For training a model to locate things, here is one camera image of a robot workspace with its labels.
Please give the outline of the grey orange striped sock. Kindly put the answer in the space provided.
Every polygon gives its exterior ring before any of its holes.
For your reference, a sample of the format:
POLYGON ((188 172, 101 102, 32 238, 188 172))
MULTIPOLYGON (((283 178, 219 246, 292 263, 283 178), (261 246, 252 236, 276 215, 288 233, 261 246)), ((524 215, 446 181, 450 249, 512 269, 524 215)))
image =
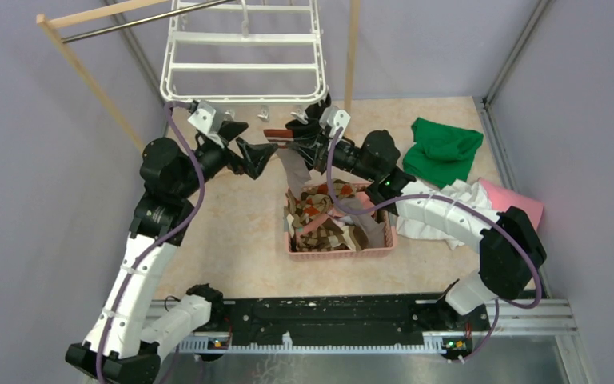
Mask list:
POLYGON ((263 130, 263 134, 268 142, 277 145, 276 155, 284 167, 289 190, 293 196, 299 197, 311 176, 305 159, 293 148, 293 144, 297 143, 297 134, 287 129, 267 129, 263 130))

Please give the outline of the white clip hanger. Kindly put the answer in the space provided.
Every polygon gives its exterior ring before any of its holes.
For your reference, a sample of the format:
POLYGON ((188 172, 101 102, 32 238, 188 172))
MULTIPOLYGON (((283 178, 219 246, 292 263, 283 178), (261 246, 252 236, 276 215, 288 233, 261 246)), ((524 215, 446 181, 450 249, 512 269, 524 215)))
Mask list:
POLYGON ((316 1, 173 1, 161 68, 166 101, 271 106, 296 114, 326 100, 316 1))

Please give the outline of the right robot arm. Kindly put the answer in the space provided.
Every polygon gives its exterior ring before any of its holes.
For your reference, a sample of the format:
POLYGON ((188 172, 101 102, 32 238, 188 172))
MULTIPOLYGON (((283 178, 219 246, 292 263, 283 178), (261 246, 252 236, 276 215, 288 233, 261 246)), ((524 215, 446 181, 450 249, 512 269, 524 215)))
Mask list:
POLYGON ((369 132, 362 146, 356 146, 344 136, 349 115, 340 110, 336 116, 333 122, 313 120, 264 132, 270 142, 297 156, 294 163, 299 170, 286 173, 293 200, 299 199, 311 169, 327 177, 327 198, 303 211, 302 218, 335 212, 369 218, 374 211, 388 210, 472 247, 480 255, 479 269, 450 286, 437 307, 437 320, 448 330, 459 329, 472 311, 491 300, 515 306, 529 282, 536 285, 536 293, 527 307, 539 305, 539 268, 546 253, 523 210, 515 206, 505 212, 485 209, 430 190, 396 165, 400 152, 387 130, 369 132))

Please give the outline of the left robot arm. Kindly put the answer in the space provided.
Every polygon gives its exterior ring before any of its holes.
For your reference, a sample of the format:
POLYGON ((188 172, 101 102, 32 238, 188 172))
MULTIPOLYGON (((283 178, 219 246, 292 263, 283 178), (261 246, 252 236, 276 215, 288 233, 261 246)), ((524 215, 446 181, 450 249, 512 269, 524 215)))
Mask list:
POLYGON ((200 209, 205 184, 225 168, 258 178, 277 146, 243 139, 244 122, 224 122, 221 143, 203 134, 197 147, 158 138, 142 152, 145 192, 126 239, 126 251, 106 303, 84 340, 65 360, 100 383, 152 383, 165 357, 195 330, 216 330, 224 321, 223 295, 194 286, 158 320, 147 314, 161 277, 200 209))

